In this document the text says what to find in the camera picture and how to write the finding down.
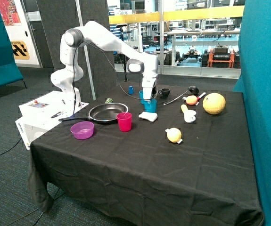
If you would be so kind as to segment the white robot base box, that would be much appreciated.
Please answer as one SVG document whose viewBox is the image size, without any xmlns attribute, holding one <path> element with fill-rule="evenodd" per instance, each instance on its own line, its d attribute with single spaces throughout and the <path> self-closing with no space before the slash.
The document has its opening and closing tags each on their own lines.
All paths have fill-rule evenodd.
<svg viewBox="0 0 271 226">
<path fill-rule="evenodd" d="M 52 91 L 20 105 L 22 117 L 15 123 L 26 149 L 30 149 L 31 142 L 60 124 L 59 119 L 70 117 L 87 105 L 77 98 L 73 106 L 61 91 Z"/>
</svg>

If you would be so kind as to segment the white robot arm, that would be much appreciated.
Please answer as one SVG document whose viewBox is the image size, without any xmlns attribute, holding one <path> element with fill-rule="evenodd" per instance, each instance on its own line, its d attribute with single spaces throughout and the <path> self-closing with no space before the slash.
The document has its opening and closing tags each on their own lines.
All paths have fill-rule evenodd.
<svg viewBox="0 0 271 226">
<path fill-rule="evenodd" d="M 52 83 L 60 88 L 64 98 L 64 111 L 68 116 L 73 115 L 81 105 L 79 90 L 74 83 L 83 77 L 83 69 L 79 66 L 79 51 L 83 47 L 90 50 L 90 59 L 95 59 L 97 71 L 106 74 L 108 59 L 114 52 L 128 57 L 127 70 L 130 73 L 142 75 L 143 99 L 149 101 L 156 95 L 158 77 L 157 54 L 139 52 L 116 37 L 107 28 L 95 21 L 89 21 L 84 26 L 67 30 L 60 41 L 60 62 L 63 68 L 51 75 Z"/>
</svg>

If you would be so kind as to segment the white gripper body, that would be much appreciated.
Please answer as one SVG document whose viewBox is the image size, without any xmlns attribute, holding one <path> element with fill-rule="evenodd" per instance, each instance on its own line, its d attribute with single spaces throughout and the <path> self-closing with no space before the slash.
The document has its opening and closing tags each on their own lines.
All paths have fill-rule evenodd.
<svg viewBox="0 0 271 226">
<path fill-rule="evenodd" d="M 150 100 L 154 97 L 153 90 L 156 88 L 156 81 L 143 81 L 142 82 L 142 92 L 143 99 Z"/>
</svg>

